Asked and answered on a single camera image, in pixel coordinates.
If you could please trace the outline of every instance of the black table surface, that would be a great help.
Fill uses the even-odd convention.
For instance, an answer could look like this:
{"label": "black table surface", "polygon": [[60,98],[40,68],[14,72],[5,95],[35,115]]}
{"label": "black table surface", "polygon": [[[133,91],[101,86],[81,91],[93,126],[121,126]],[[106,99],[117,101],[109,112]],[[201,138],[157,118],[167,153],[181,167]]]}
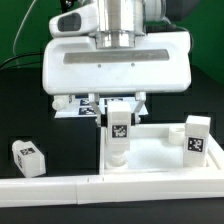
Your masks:
{"label": "black table surface", "polygon": [[[211,117],[210,133],[224,146],[224,86],[192,66],[182,93],[147,94],[142,123],[182,123],[188,115]],[[43,176],[97,174],[95,118],[54,119],[52,97],[40,69],[0,71],[0,178],[21,178],[12,143],[32,141],[46,158]],[[90,205],[1,208],[0,223],[223,223],[224,199],[188,199]]]}

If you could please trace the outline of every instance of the white block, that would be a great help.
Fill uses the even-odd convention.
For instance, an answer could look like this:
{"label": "white block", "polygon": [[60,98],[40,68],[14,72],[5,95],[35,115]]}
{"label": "white block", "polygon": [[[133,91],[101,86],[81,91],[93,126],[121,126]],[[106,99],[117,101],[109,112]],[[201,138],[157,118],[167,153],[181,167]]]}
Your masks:
{"label": "white block", "polygon": [[209,117],[188,117],[185,124],[184,166],[206,166],[210,122]]}
{"label": "white block", "polygon": [[46,173],[44,155],[31,142],[16,141],[12,145],[14,161],[25,177]]}
{"label": "white block", "polygon": [[126,151],[130,149],[131,107],[129,102],[108,102],[107,105],[108,149]]}

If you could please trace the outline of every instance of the white tray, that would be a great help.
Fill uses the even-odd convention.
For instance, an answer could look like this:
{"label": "white tray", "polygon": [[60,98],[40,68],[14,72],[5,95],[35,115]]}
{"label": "white tray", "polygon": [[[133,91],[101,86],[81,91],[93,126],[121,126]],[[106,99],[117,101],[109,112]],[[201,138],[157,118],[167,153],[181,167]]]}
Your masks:
{"label": "white tray", "polygon": [[167,142],[171,125],[132,127],[132,150],[128,155],[131,168],[123,173],[104,169],[102,128],[100,175],[1,180],[0,206],[224,197],[224,153],[220,146],[210,136],[207,166],[183,168],[181,147],[170,147]]}

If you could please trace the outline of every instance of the metal cylinder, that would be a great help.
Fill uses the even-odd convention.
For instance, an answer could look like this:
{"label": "metal cylinder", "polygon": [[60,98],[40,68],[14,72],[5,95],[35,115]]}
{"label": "metal cylinder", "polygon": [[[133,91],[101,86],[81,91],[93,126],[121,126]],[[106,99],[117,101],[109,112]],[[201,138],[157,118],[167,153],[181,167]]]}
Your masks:
{"label": "metal cylinder", "polygon": [[97,48],[134,47],[135,35],[143,34],[143,0],[95,0],[100,26]]}

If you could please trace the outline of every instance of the white plastic housing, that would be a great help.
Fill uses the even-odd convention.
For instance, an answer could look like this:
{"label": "white plastic housing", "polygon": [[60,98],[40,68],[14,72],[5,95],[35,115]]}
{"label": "white plastic housing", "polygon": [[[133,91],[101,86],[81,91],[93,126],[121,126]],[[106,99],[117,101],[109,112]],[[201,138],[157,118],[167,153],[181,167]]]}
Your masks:
{"label": "white plastic housing", "polygon": [[184,91],[191,83],[188,32],[136,37],[135,48],[96,49],[90,37],[57,38],[44,55],[48,94]]}
{"label": "white plastic housing", "polygon": [[[61,32],[58,29],[58,21],[61,17],[65,17],[77,13],[81,16],[81,27],[77,31],[67,31]],[[78,8],[76,10],[64,13],[62,15],[56,16],[50,20],[49,28],[52,37],[70,37],[70,36],[80,36],[83,34],[88,34],[96,31],[99,26],[99,10],[96,3],[89,4]]]}

